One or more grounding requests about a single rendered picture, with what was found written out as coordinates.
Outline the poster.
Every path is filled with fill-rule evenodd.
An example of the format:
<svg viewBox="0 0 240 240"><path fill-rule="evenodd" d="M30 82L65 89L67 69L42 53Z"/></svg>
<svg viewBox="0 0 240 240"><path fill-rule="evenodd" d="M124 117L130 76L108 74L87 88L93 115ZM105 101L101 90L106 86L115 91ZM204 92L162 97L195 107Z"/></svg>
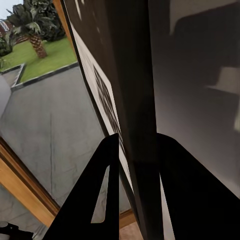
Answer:
<svg viewBox="0 0 240 240"><path fill-rule="evenodd" d="M164 240L148 0L60 0L104 137L144 240Z"/></svg>

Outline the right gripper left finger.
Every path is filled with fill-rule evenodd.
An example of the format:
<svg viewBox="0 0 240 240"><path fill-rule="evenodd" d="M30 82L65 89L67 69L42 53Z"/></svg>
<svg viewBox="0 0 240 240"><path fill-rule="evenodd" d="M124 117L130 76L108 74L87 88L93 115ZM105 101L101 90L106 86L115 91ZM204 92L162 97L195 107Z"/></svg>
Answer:
<svg viewBox="0 0 240 240"><path fill-rule="evenodd" d="M91 223L108 166L105 221ZM119 133L102 140L43 240L119 240Z"/></svg>

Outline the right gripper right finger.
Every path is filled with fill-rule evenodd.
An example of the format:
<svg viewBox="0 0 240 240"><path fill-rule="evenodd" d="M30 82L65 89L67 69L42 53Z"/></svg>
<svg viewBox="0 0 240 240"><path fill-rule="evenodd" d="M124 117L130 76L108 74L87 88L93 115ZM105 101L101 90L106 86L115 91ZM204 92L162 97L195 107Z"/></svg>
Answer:
<svg viewBox="0 0 240 240"><path fill-rule="evenodd" d="M174 138L157 145L175 240L240 240L240 199Z"/></svg>

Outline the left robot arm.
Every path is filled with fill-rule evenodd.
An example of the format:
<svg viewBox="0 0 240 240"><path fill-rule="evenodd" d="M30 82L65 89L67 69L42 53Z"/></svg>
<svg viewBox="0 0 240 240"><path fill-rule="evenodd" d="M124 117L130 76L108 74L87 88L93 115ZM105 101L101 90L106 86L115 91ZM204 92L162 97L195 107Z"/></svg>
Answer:
<svg viewBox="0 0 240 240"><path fill-rule="evenodd" d="M49 228L41 223L35 232L19 230L17 225L0 221L0 240L43 240Z"/></svg>

